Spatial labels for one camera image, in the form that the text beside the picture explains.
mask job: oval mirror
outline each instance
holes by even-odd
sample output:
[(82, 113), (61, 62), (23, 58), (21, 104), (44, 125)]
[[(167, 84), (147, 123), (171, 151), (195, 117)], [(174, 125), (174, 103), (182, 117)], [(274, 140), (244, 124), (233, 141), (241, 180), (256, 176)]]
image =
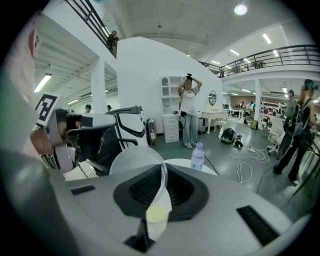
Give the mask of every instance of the oval mirror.
[(216, 92), (212, 90), (209, 94), (209, 103), (211, 106), (214, 106), (217, 102)]

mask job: black handle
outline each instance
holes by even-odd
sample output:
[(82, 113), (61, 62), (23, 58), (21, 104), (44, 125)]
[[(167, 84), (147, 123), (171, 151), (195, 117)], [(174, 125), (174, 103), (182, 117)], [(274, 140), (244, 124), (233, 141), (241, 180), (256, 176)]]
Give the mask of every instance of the black handle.
[(136, 139), (130, 139), (130, 138), (118, 138), (119, 142), (130, 142), (133, 143), (135, 146), (138, 146), (138, 142)]

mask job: white drawer unit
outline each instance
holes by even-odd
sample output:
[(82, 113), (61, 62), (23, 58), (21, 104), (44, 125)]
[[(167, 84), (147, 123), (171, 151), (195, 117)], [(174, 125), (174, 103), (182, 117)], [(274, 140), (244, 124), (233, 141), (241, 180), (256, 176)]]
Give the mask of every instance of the white drawer unit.
[(163, 115), (163, 132), (165, 143), (179, 141), (178, 116), (174, 114)]

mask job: white cable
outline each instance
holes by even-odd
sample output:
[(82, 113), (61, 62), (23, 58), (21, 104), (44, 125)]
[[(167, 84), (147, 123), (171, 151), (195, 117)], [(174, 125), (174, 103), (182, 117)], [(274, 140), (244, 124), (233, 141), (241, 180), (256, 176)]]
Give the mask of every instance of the white cable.
[[(246, 156), (240, 158), (236, 153), (231, 153), (231, 154), (230, 154), (230, 157), (231, 157), (231, 158), (233, 158), (233, 159), (239, 159), (239, 161), (238, 161), (238, 163), (237, 163), (237, 165), (236, 165), (236, 167), (237, 167), (236, 174), (238, 175), (238, 179), (239, 179), (239, 182), (240, 182), (240, 183), (246, 183), (246, 182), (248, 182), (248, 181), (251, 179), (251, 177), (252, 177), (252, 172), (253, 172), (253, 168), (252, 168), (251, 165), (249, 165), (249, 164), (247, 164), (247, 163), (245, 163), (245, 162), (240, 163), (240, 161), (241, 161), (242, 159), (244, 159), (244, 158), (254, 158), (257, 162), (259, 162), (259, 163), (261, 163), (261, 164), (265, 164), (265, 163), (268, 163), (268, 162), (270, 161), (270, 158), (269, 158), (269, 155), (268, 155), (268, 147), (266, 147), (264, 150), (256, 149), (256, 148), (254, 148), (254, 147), (252, 147), (252, 149), (255, 150), (255, 152), (257, 153), (257, 155), (258, 155), (257, 157), (246, 155)], [(262, 161), (266, 158), (266, 156), (265, 156), (265, 154), (264, 154), (264, 151), (266, 151), (266, 150), (267, 150), (266, 156), (267, 156), (268, 160), (265, 161), (265, 162), (262, 162)], [(262, 159), (259, 159), (260, 155), (259, 155), (258, 152), (260, 152), (260, 153), (263, 154), (263, 158), (262, 158)], [(241, 172), (241, 165), (242, 165), (242, 164), (247, 165), (247, 166), (249, 166), (249, 167), (251, 168), (250, 177), (249, 177), (247, 180), (245, 180), (245, 181), (242, 180), (242, 172)]]

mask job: white t-shirt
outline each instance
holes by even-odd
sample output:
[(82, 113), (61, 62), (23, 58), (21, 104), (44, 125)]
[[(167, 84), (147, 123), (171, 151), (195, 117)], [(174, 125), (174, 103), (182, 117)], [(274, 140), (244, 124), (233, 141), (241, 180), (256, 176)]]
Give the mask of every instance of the white t-shirt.
[(190, 116), (197, 116), (196, 95), (199, 92), (198, 85), (190, 90), (184, 90), (181, 97), (180, 111), (186, 112)]

